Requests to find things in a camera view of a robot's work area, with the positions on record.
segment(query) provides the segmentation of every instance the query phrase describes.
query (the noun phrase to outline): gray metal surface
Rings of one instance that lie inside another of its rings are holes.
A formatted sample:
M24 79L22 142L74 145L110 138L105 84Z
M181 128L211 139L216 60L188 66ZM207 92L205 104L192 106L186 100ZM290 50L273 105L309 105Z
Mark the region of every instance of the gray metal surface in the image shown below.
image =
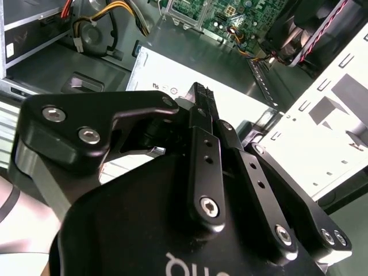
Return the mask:
M145 47L267 104L247 59L210 37L175 26L172 20L161 20Z
M288 67L274 62L269 72L259 67L269 86L270 96L278 104L279 111L286 112L298 100L313 79L299 67Z
M50 16L62 10L64 0L3 0L5 30Z
M8 69L7 75L30 92L36 92L33 94L44 94L61 93L63 86L75 72L102 82L105 85L104 91L124 91L130 74L129 71L104 60L52 44Z
M18 142L15 163L20 171L33 179L60 221L80 196L100 186L98 175L83 179L67 175L29 149L21 140Z
M4 0L0 0L0 79L6 77L5 64Z
M6 68L10 68L11 66L14 66L15 64L21 62L22 60L25 60L26 58L34 55L35 53L37 53L38 51L46 48L47 46L51 45L52 43L58 41L59 39L61 39L62 37L66 36L68 32L64 32L58 36L55 36L54 38L50 39L49 41L45 42L44 44L36 47L35 49L32 49L30 51L28 51L27 53L25 53L24 55L21 55L20 57L17 57L16 59L13 59L12 61L6 63Z

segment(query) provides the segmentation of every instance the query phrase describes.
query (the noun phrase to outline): metal panel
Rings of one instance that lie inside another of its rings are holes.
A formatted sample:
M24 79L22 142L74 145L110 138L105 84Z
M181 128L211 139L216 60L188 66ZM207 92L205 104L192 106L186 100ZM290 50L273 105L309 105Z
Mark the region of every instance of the metal panel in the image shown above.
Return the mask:
M159 22L140 50L127 90L157 89L178 98L194 82L214 91L220 117L235 127L274 110L263 103L246 59L193 30Z
M368 25L261 141L273 158L314 200L368 165L368 149L356 145L346 133L354 132L364 121L358 117L362 116L361 110L354 110L345 98L339 98L333 91L346 74L368 87L364 70L368 64L367 47ZM338 112L332 112L317 125L310 112L325 97L346 112L337 109Z
M62 10L64 0L4 0L5 30L38 20Z
M104 91L124 91L129 79L129 71L121 67L58 44L50 45L7 71L13 82L36 94L61 93L75 72L102 82Z

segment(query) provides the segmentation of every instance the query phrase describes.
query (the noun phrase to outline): cpu cooler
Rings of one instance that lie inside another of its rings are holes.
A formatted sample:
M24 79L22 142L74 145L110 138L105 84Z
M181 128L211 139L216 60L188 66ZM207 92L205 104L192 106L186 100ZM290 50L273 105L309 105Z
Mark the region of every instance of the cpu cooler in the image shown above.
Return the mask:
M263 41L262 49L288 66L314 62L308 55L316 48L331 23L352 0L296 0L289 1Z

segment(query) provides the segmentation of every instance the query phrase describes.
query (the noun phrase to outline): motherboard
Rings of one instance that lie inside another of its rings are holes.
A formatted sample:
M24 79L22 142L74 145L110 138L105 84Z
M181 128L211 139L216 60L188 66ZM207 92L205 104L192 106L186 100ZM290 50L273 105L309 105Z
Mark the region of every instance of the motherboard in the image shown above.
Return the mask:
M197 21L206 8L200 30L206 35L233 43L235 38L228 32L228 28L234 26L244 35L241 41L242 50L257 55L260 51L259 40L264 38L287 2L288 0L169 0L168 10L175 10L184 15L184 18Z

